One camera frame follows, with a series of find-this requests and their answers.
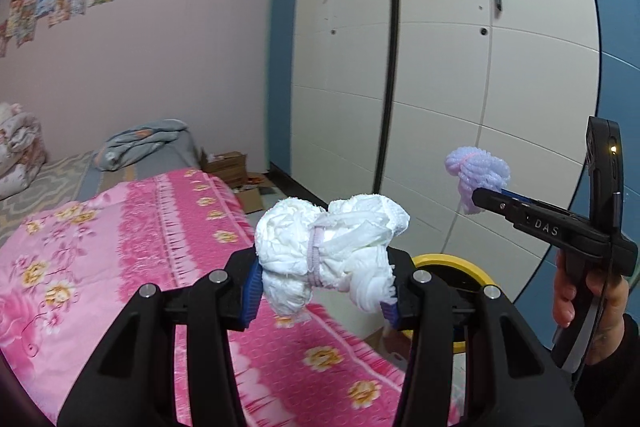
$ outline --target yellow bucket rim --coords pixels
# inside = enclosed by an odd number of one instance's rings
[[[452,268],[456,268],[461,272],[466,273],[469,277],[472,277],[474,280],[478,281],[482,286],[486,286],[488,284],[493,284],[497,286],[491,276],[485,272],[481,267],[476,266],[473,263],[470,263],[466,259],[462,259],[460,257],[456,257],[455,255],[449,255],[446,253],[425,253],[422,255],[417,255],[414,257],[415,267],[421,268],[423,266],[429,266],[431,264],[438,264],[441,266],[449,266]],[[409,339],[413,338],[414,332],[411,330],[403,331],[404,335]],[[465,352],[465,343],[464,342],[455,342],[453,343],[453,353],[454,355],[458,355],[460,353]]]

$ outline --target white cloth bundle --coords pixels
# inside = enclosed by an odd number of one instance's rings
[[[295,315],[311,300],[313,286],[349,293],[365,312],[395,303],[386,247],[408,226],[404,209],[379,195],[332,201],[328,211],[296,198],[279,201],[255,230],[271,308]]]

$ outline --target floral blanket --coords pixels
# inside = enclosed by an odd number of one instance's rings
[[[55,423],[84,363],[140,285],[190,285],[253,242],[231,191],[195,169],[121,183],[24,222],[0,249],[0,349]],[[177,331],[178,419],[190,424],[186,335]],[[404,374],[319,305],[295,320],[263,301],[230,332],[250,427],[390,426]],[[452,423],[457,415],[452,409]]]

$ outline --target bed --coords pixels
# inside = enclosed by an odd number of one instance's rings
[[[140,162],[115,172],[92,165],[93,152],[45,163],[26,190],[0,201],[0,247],[18,225],[35,212],[69,201],[86,201],[123,181],[144,180],[175,169],[197,167],[193,137],[188,130]]]
[[[11,369],[3,375],[0,363],[0,394],[15,375],[55,423],[84,362],[140,285],[190,285],[252,243],[233,193],[193,168],[35,214],[0,249],[0,351]],[[321,305],[290,319],[263,301],[249,329],[229,338],[250,427],[392,424],[404,374]],[[180,329],[176,407],[190,425],[185,345]],[[451,423],[456,414],[452,406]]]

